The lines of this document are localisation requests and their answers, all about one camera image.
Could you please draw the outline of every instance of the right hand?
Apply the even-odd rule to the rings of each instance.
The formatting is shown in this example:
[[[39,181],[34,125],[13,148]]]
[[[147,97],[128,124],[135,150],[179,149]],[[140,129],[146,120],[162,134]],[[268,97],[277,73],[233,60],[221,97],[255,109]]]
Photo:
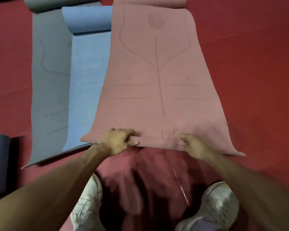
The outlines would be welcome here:
[[[208,154],[214,152],[200,137],[193,134],[180,134],[179,140],[184,142],[185,151],[195,159],[204,160]]]

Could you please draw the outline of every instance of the sneaker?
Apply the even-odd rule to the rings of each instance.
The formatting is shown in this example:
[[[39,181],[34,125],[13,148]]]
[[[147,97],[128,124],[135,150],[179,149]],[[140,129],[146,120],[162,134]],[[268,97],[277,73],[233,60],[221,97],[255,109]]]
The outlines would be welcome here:
[[[205,219],[229,229],[239,213],[239,201],[225,182],[216,182],[204,192],[199,211],[191,218],[181,221],[175,231],[190,230],[199,219]]]
[[[90,231],[106,231],[100,221],[103,189],[99,178],[93,174],[70,214],[74,231],[79,227]]]

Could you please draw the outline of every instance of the left hand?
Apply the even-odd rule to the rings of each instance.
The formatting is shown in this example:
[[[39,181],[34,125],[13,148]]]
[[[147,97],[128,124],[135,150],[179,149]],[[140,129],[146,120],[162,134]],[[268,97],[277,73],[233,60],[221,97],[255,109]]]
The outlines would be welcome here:
[[[118,155],[127,149],[128,146],[137,146],[139,141],[128,141],[130,136],[136,136],[133,129],[111,128],[98,144],[104,145],[110,151],[110,156]]]

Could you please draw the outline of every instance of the forearm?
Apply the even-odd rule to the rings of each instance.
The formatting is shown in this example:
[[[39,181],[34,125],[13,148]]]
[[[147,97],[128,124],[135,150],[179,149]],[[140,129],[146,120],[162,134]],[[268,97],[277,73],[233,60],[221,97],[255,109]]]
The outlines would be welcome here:
[[[232,189],[240,204],[267,230],[289,230],[289,188],[214,151],[203,159]]]
[[[93,145],[80,157],[0,200],[0,231],[59,230],[107,149]]]

